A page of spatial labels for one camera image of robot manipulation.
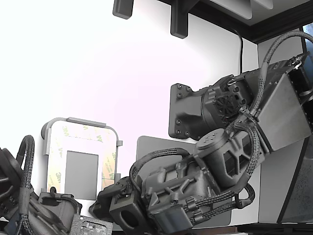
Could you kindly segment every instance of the black plastic housing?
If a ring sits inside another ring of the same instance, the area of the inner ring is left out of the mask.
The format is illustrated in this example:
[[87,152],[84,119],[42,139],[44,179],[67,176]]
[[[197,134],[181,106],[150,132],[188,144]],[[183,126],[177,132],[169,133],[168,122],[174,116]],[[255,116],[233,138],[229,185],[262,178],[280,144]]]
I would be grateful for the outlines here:
[[229,86],[232,79],[223,77],[197,92],[183,84],[171,86],[169,136],[198,141],[215,129],[226,128],[253,98],[244,80]]
[[0,218],[9,220],[18,206],[22,161],[17,161],[7,149],[0,149]]

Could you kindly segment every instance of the black cable bundle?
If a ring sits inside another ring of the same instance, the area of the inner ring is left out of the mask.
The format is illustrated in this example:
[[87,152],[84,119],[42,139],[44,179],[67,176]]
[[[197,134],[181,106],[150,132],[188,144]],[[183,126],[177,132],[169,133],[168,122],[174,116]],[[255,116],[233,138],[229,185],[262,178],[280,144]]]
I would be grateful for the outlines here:
[[31,193],[30,180],[34,162],[34,151],[35,151],[34,138],[30,135],[25,136],[21,142],[18,152],[18,155],[24,155],[25,166],[19,198],[20,220],[18,222],[18,228],[16,229],[15,235],[20,235],[21,229],[23,229],[29,235],[35,235],[35,233],[32,231],[30,227],[28,219],[28,209]]

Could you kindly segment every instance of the gray frame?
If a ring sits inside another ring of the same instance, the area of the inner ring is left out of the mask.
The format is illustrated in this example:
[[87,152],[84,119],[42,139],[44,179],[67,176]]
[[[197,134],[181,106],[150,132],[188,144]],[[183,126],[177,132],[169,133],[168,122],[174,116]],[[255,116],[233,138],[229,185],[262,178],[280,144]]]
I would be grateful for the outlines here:
[[52,119],[51,121],[47,122],[41,129],[41,137],[44,139],[43,155],[49,156],[50,141],[51,141],[51,128],[52,128],[52,125],[57,121],[67,121],[67,122],[77,123],[81,125],[95,126],[95,127],[107,128],[107,129],[112,130],[116,135],[114,182],[116,183],[117,181],[119,181],[119,179],[121,178],[121,174],[116,172],[117,171],[117,157],[118,157],[118,147],[123,146],[123,141],[118,139],[117,132],[112,127],[107,126],[106,123],[89,121],[89,120],[79,119],[75,117],[73,118],[72,117],[68,117],[68,118],[56,117]]

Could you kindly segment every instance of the dark screen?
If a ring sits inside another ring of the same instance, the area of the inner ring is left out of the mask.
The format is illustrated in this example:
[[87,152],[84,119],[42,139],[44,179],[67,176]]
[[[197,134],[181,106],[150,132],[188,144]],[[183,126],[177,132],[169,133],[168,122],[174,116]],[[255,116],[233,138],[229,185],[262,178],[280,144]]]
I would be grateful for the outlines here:
[[75,199],[96,200],[98,155],[67,152],[65,193]]

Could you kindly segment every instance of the black power cord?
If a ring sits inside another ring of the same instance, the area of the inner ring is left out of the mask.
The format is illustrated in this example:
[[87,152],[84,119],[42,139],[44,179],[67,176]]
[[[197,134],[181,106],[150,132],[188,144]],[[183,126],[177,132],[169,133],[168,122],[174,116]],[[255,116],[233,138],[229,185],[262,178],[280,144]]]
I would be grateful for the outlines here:
[[234,28],[232,28],[232,30],[238,35],[239,39],[240,39],[240,65],[239,65],[239,68],[240,68],[240,74],[243,73],[243,52],[244,52],[244,40],[242,38],[242,36],[240,35],[240,33],[235,30]]

